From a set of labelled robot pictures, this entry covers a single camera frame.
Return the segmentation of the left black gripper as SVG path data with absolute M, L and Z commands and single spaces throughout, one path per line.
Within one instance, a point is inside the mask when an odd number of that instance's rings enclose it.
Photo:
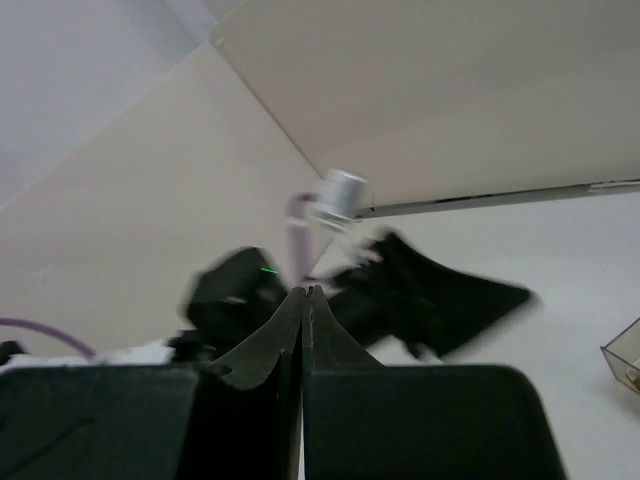
M 394 230 L 365 249 L 377 258 L 321 280 L 337 291 L 334 317 L 365 348 L 393 336 L 416 358 L 424 348 L 443 357 L 534 300 L 524 286 L 448 268 Z

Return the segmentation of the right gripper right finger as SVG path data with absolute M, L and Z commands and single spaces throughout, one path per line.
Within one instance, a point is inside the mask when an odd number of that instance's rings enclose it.
M 309 479 L 563 479 L 541 399 L 503 365 L 391 367 L 335 319 L 320 287 L 302 307 Z

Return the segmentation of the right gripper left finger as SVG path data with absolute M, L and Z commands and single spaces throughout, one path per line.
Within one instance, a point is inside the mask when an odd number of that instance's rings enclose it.
M 294 479 L 304 292 L 214 362 L 1 377 L 5 479 Z

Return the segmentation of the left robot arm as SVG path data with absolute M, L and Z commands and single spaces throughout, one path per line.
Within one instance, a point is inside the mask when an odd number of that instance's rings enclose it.
M 355 346 L 338 355 L 335 369 L 358 368 L 357 352 L 394 337 L 416 359 L 439 360 L 473 342 L 503 319 L 530 304 L 525 286 L 446 267 L 412 248 L 393 230 L 354 247 L 359 260 L 326 276 L 305 275 L 303 283 L 334 289 L 326 302 Z M 1 345 L 1 370 L 89 365 L 210 363 L 266 324 L 288 294 L 264 250 L 243 247 L 200 273 L 183 314 L 191 329 L 164 342 L 100 355 L 77 339 L 34 322 L 13 319 L 72 345 L 76 357 L 42 358 L 22 345 Z

